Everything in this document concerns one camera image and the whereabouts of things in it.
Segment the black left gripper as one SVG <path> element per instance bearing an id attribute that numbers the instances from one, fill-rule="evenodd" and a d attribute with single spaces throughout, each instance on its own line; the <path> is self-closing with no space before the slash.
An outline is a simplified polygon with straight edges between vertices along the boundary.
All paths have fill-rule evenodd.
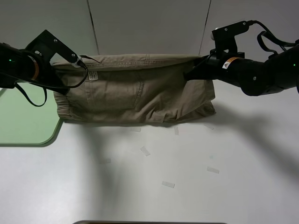
<path id="1" fill-rule="evenodd" d="M 30 70 L 26 75 L 28 81 L 63 95 L 66 95 L 69 92 L 70 89 L 63 84 L 51 63 L 44 63 L 39 57 L 38 51 L 31 53 L 24 49 L 24 54 L 28 58 L 30 67 Z"/>

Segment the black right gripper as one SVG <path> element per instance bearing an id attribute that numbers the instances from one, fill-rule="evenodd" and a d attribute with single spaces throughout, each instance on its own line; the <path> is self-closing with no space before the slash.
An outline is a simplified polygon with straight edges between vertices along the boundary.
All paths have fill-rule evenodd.
<path id="1" fill-rule="evenodd" d="M 213 49 L 203 59 L 195 60 L 194 67 L 184 73 L 184 79 L 189 80 L 213 80 L 227 69 L 223 68 L 225 62 L 230 58 L 245 58 L 244 52 L 226 52 Z"/>

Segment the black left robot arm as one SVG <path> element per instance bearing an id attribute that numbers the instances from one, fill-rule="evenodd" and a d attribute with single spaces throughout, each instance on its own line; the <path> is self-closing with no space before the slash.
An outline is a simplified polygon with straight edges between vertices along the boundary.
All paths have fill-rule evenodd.
<path id="1" fill-rule="evenodd" d="M 67 94 L 69 88 L 60 80 L 50 64 L 51 52 L 16 49 L 0 44 L 0 86 L 12 89 L 17 83 L 26 82 L 60 94 Z"/>

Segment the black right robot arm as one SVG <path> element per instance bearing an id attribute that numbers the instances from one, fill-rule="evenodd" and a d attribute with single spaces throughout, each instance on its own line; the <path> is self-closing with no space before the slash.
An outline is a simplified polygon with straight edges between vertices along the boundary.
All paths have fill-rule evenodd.
<path id="1" fill-rule="evenodd" d="M 200 60 L 185 80 L 220 80 L 237 86 L 248 96 L 279 93 L 299 87 L 299 47 L 294 46 L 265 62 L 244 58 L 244 53 L 222 52 Z"/>

